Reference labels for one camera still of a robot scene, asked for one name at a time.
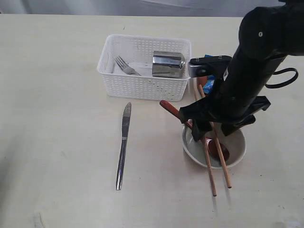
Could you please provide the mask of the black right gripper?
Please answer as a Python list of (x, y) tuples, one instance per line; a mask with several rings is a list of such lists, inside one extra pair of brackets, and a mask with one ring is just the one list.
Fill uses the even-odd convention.
[(253, 124), (255, 120), (246, 119), (270, 106), (265, 96), (258, 95), (268, 80), (217, 78), (205, 98), (179, 109), (179, 117), (182, 122), (192, 119), (192, 137), (196, 142), (213, 130), (210, 122), (222, 123), (223, 134), (229, 136), (236, 130)]

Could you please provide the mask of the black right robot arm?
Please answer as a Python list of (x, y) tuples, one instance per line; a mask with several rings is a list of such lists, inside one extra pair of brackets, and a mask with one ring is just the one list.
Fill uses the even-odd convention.
[(269, 84), (271, 76), (287, 56), (304, 54), (304, 3), (284, 0), (281, 6), (257, 7), (242, 19), (239, 46), (232, 57), (193, 58), (188, 63), (192, 78), (214, 76), (209, 94), (179, 109), (182, 122), (192, 120), (192, 136), (198, 141), (221, 124), (224, 135), (255, 122), (255, 113), (270, 106), (262, 88), (281, 88), (296, 77), (279, 84)]

